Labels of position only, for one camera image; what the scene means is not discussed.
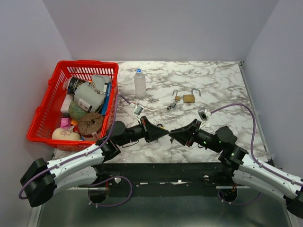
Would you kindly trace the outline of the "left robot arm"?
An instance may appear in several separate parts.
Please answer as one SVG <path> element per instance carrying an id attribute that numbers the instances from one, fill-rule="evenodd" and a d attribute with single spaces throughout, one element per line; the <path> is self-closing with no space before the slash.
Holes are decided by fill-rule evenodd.
<path id="1" fill-rule="evenodd" d="M 19 198 L 28 200 L 32 208 L 38 207 L 61 189 L 78 185 L 101 186 L 105 175 L 94 166 L 115 158 L 120 154 L 119 147 L 145 139 L 147 143 L 156 141 L 169 131 L 154 125 L 143 116 L 139 124 L 127 128 L 122 121 L 115 121 L 105 137 L 76 154 L 46 162 L 36 159 L 20 179 L 22 189 Z"/>

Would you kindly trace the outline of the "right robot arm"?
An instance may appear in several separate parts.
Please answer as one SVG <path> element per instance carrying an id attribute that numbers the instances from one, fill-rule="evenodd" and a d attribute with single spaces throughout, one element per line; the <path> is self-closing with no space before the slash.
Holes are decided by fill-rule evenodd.
<path id="1" fill-rule="evenodd" d="M 303 217 L 303 179 L 286 173 L 263 162 L 247 150 L 236 145 L 237 137 L 229 127 L 219 128 L 215 134 L 200 129 L 201 122 L 193 120 L 189 125 L 172 130 L 169 136 L 191 147 L 194 143 L 219 153 L 219 161 L 228 169 L 218 173 L 223 185 L 231 182 L 248 186 L 271 196 L 286 205 L 293 215 Z"/>

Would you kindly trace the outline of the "large brass padlock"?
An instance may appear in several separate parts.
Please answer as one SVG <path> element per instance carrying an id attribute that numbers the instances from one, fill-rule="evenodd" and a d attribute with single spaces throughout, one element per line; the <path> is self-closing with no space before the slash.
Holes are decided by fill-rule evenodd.
<path id="1" fill-rule="evenodd" d="M 194 91 L 197 91 L 199 96 L 201 96 L 201 92 L 197 88 L 191 89 L 191 93 L 187 95 L 183 95 L 183 103 L 185 104 L 193 104 L 195 103 L 195 96 L 194 96 Z"/>

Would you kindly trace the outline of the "small brass padlock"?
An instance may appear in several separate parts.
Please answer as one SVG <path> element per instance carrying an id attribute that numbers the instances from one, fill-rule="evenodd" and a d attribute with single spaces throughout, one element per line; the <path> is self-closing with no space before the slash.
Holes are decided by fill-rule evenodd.
<path id="1" fill-rule="evenodd" d="M 181 100 L 181 97 L 178 95 L 178 91 L 176 89 L 173 91 L 172 96 L 174 97 L 175 102 L 179 102 Z"/>

